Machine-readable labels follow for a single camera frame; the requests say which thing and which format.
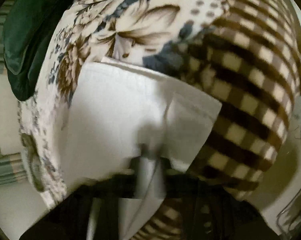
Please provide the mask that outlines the white pants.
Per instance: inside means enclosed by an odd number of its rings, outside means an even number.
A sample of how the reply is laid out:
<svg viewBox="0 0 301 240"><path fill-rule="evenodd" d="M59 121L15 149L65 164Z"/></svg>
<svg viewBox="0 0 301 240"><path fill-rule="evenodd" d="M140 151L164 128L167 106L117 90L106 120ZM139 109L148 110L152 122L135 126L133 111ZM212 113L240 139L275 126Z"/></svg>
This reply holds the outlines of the white pants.
<svg viewBox="0 0 301 240"><path fill-rule="evenodd" d="M185 171L206 142L221 110L208 94L172 77L105 57L85 63L72 97L61 142L69 190L85 179L104 179L140 155L163 146Z"/></svg>

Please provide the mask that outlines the floral bed blanket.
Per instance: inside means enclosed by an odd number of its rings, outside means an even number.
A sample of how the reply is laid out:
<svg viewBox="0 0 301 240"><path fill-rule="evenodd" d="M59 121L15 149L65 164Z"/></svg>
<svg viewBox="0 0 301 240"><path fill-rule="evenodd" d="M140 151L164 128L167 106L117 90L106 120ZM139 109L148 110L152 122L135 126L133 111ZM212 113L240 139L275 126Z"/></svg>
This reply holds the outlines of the floral bed blanket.
<svg viewBox="0 0 301 240"><path fill-rule="evenodd" d="M33 136L49 208L68 194L59 144L80 73L108 57L221 103L187 169L205 195L166 198L133 239L278 239L246 198L275 162L301 95L294 20L283 0L75 0L46 43L20 124Z"/></svg>

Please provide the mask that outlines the dark green velvet blanket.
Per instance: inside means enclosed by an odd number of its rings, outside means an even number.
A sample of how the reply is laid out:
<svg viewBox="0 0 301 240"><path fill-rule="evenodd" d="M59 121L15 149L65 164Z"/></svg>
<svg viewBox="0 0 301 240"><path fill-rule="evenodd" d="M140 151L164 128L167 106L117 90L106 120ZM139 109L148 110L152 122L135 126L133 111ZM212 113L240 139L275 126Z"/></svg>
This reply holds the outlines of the dark green velvet blanket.
<svg viewBox="0 0 301 240"><path fill-rule="evenodd" d="M3 28L4 63L14 96L25 101L35 92L50 40L74 0L16 0Z"/></svg>

